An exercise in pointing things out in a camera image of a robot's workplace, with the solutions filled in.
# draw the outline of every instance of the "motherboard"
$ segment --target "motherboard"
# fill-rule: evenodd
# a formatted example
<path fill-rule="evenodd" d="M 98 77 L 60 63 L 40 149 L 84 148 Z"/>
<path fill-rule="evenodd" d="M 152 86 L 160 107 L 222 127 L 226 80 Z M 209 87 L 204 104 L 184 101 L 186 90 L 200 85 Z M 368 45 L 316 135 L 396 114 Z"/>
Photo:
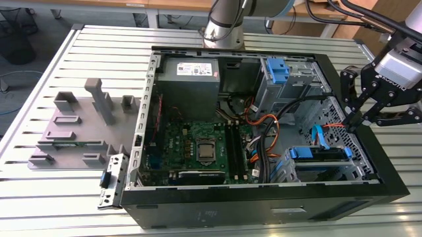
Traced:
<path fill-rule="evenodd" d="M 248 125 L 166 123 L 161 152 L 148 156 L 146 171 L 153 185 L 172 185 L 182 178 L 189 183 L 189 177 L 197 176 L 206 176 L 201 182 L 248 183 L 244 147 L 251 140 L 251 132 Z"/>

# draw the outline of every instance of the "green circuit board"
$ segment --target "green circuit board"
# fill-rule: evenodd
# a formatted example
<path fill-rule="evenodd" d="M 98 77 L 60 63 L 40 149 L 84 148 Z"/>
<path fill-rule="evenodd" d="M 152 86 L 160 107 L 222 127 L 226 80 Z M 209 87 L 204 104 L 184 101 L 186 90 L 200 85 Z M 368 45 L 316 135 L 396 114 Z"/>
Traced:
<path fill-rule="evenodd" d="M 158 159 L 160 170 L 201 170 L 201 171 L 221 171 L 225 172 L 226 184 L 244 184 L 248 181 L 243 177 L 237 179 L 228 178 L 228 159 L 225 147 L 225 131 L 224 123 L 212 122 L 170 122 L 165 126 L 162 138 L 162 153 Z M 251 127 L 248 125 L 239 125 L 239 134 L 241 140 L 241 150 L 247 139 L 251 136 Z M 214 147 L 214 161 L 198 162 L 197 157 L 197 144 L 198 142 L 213 143 Z M 243 166 L 247 170 L 245 153 L 243 152 Z M 165 185 L 164 174 L 154 178 L 156 183 Z"/>

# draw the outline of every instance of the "ram slot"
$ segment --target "ram slot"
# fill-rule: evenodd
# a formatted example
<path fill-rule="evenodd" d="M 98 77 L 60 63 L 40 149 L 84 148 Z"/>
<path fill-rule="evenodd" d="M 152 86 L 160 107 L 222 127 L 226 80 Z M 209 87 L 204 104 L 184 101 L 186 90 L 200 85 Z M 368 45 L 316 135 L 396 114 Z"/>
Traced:
<path fill-rule="evenodd" d="M 239 179 L 243 179 L 245 175 L 244 170 L 244 161 L 243 161 L 243 151 L 241 151 L 241 137 L 239 132 L 239 127 L 232 126 L 230 128 L 230 138 L 232 138 L 232 148 L 234 153 L 234 159 L 236 159 L 236 170 L 237 170 L 237 176 Z"/>
<path fill-rule="evenodd" d="M 230 179 L 237 179 L 237 165 L 236 165 L 236 155 L 234 147 L 232 144 L 232 126 L 224 126 L 225 134 L 225 150 L 226 150 L 226 161 L 228 161 L 228 176 Z"/>

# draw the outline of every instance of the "black robot bracket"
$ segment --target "black robot bracket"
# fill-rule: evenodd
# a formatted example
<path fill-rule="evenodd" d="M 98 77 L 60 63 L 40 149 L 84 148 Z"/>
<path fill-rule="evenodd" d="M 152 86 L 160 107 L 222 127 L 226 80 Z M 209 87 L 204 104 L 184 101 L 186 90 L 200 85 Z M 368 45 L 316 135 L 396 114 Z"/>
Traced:
<path fill-rule="evenodd" d="M 416 103 L 422 97 L 422 83 L 419 82 L 411 89 L 405 89 L 379 75 L 373 66 L 375 63 L 369 63 L 361 70 L 355 66 L 348 66 L 340 72 L 341 101 L 347 104 L 345 113 L 348 114 L 341 124 L 347 127 L 348 132 L 352 132 L 360 124 L 376 123 L 377 126 L 393 126 L 422 122 L 422 112 L 413 106 L 400 112 L 380 112 L 384 107 Z M 357 96 L 355 78 L 359 74 L 361 94 Z M 376 103 L 357 118 L 363 103 L 369 98 Z"/>

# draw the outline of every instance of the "power supply label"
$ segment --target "power supply label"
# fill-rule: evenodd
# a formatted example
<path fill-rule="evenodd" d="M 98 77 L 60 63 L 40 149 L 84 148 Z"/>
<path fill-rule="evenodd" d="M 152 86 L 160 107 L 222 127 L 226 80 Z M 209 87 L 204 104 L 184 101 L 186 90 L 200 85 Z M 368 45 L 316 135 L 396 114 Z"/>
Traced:
<path fill-rule="evenodd" d="M 177 63 L 177 76 L 212 76 L 210 63 Z"/>

